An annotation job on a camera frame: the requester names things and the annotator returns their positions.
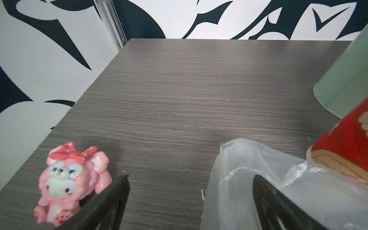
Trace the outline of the clear plastic carrier bag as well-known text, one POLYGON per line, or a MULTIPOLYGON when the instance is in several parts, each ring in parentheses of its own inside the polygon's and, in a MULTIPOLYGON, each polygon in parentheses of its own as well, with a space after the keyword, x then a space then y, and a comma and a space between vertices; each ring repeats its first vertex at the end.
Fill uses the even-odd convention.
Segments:
POLYGON ((367 186, 256 141, 221 144, 206 190, 201 229, 367 227, 367 186))

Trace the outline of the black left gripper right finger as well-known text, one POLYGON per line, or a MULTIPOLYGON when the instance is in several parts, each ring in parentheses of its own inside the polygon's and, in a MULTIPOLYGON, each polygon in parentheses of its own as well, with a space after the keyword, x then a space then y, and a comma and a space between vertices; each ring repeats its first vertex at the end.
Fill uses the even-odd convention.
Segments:
POLYGON ((263 230, 326 230, 261 175, 253 179, 253 197, 263 230))

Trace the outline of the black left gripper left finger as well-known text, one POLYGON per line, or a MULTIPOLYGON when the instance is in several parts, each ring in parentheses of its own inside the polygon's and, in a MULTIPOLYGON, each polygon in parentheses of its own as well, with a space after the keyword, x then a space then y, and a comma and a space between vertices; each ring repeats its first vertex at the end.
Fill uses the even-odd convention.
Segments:
POLYGON ((128 175, 119 176, 57 230, 118 230, 130 192, 128 175))

